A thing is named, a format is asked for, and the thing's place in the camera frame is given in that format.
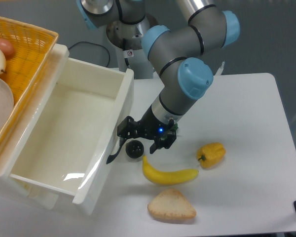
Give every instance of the white table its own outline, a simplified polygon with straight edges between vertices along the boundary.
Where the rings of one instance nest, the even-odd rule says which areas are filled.
[[[135,81],[131,115],[139,120],[163,85]],[[151,141],[141,140],[148,151]],[[225,159],[203,170],[195,152],[222,142]],[[192,182],[176,185],[197,216],[181,223],[151,218],[147,204],[160,191],[142,174],[140,160],[124,149],[112,164],[92,216],[29,207],[0,197],[0,236],[185,237],[296,231],[296,151],[275,79],[270,74],[215,77],[179,121],[178,137],[169,150],[153,155],[160,170],[198,168]]]

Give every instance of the white drawer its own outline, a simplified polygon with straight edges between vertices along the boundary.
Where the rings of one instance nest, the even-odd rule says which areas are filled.
[[[46,192],[72,196],[91,214],[111,167],[106,160],[118,142],[117,126],[132,106],[134,74],[68,58],[64,47],[55,46],[63,69],[41,81],[0,154],[0,177],[16,180],[30,196],[41,193],[39,200],[51,198]]]

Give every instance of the bread slice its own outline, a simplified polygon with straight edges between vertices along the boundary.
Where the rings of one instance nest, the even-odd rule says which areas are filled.
[[[148,211],[154,217],[165,220],[186,220],[196,216],[196,211],[183,194],[174,188],[159,193],[149,204]]]

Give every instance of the wicker basket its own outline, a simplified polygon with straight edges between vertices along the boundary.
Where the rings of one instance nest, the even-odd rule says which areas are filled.
[[[0,78],[10,86],[14,97],[11,116],[0,131],[0,143],[2,143],[26,105],[31,88],[56,43],[58,34],[0,17],[0,38],[9,40],[15,48],[14,55],[7,58],[5,69],[7,73],[0,75]]]

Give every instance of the black cable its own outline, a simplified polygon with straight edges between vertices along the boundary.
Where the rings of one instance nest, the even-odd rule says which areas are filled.
[[[105,67],[106,67],[106,68],[108,67],[108,65],[109,65],[109,63],[110,63],[110,61],[111,61],[111,56],[110,56],[110,52],[109,52],[109,50],[108,50],[107,48],[105,48],[103,45],[100,45],[100,44],[98,44],[98,43],[87,42],[87,41],[79,41],[79,42],[73,44],[72,46],[70,46],[70,47],[68,48],[68,50],[72,49],[73,47],[75,47],[76,45],[78,45],[78,44],[80,44],[80,43],[88,43],[88,44],[92,44],[92,45],[95,45],[95,46],[99,46],[99,47],[105,49],[105,50],[107,51],[107,53],[108,53],[108,56],[109,56],[108,63],[106,64]]]

